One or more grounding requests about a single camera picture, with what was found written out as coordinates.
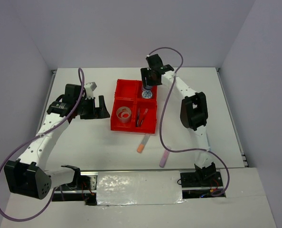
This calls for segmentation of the red pen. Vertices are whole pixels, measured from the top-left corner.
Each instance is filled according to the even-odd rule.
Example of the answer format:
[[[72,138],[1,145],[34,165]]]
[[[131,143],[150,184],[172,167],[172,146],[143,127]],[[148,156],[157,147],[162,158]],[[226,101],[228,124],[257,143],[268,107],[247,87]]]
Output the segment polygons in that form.
[[[144,122],[144,120],[145,120],[145,118],[146,118],[146,115],[147,115],[147,113],[148,113],[148,110],[149,110],[148,108],[145,109],[143,115],[141,116],[141,119],[139,120],[138,127],[141,127],[141,126],[142,126],[142,124],[143,124],[143,122]]]

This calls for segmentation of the blue pen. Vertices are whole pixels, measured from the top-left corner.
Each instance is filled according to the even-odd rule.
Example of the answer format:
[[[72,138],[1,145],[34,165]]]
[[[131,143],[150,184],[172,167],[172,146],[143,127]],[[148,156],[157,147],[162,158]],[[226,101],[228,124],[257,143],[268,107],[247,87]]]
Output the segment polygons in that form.
[[[139,126],[139,119],[140,119],[140,108],[137,109],[137,116],[136,116],[136,127]]]

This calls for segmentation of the orange highlighter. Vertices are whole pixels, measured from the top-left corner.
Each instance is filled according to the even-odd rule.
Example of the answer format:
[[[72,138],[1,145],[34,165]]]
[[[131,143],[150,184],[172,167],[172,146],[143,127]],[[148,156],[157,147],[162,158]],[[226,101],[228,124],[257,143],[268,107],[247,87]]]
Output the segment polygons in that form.
[[[150,135],[149,135],[149,134],[145,134],[145,135],[144,135],[144,137],[143,137],[141,143],[139,144],[139,146],[138,146],[138,148],[137,148],[137,152],[138,152],[138,153],[142,153],[142,152],[143,152],[143,150],[144,150],[144,148],[145,148],[145,146],[146,146],[146,144],[147,144],[149,138],[150,138]]]

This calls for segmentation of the purple highlighter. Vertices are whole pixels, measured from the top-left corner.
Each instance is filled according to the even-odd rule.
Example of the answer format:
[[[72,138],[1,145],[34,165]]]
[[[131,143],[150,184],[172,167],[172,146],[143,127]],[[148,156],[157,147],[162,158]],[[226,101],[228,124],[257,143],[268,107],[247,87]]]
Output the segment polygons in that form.
[[[167,160],[168,160],[168,157],[169,157],[169,154],[170,154],[170,151],[168,149],[165,149],[164,152],[163,152],[162,158],[160,160],[160,163],[159,163],[160,168],[165,167]]]

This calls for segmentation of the clear tape roll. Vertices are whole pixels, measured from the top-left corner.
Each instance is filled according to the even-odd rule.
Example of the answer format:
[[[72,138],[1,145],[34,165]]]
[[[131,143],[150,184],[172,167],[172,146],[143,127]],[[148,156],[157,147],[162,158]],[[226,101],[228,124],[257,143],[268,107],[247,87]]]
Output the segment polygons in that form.
[[[122,113],[121,117],[126,119],[126,118],[130,117],[130,114],[129,113]]]

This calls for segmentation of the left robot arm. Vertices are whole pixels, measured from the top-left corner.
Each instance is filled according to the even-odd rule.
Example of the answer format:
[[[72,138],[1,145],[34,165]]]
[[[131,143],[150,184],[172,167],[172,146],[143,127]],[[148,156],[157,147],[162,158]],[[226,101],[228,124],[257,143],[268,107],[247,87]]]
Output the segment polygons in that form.
[[[51,103],[35,140],[15,161],[7,161],[4,166],[10,192],[42,200],[58,186],[66,184],[73,190],[81,186],[80,168],[62,165],[49,171],[46,164],[59,137],[76,116],[85,120],[110,117],[104,96],[98,96],[99,105],[95,105],[96,87],[94,82],[84,86],[67,84],[64,94]]]

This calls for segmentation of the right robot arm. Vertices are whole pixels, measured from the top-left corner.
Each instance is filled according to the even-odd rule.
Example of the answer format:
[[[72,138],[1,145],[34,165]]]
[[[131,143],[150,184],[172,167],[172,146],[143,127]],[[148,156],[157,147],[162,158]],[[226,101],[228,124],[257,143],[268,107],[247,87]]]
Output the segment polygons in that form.
[[[169,92],[164,103],[159,124],[160,142],[164,149],[172,153],[196,152],[194,178],[199,185],[206,186],[215,178],[216,165],[210,159],[215,155],[210,150],[207,137],[208,108],[204,92],[197,92],[190,88],[178,75],[179,68],[165,65],[158,54],[146,56],[147,68],[141,68],[142,84],[145,89],[153,86],[165,85]],[[174,94],[181,100],[180,121],[191,135],[193,148],[174,150],[168,148],[162,137],[162,124],[170,95]]]

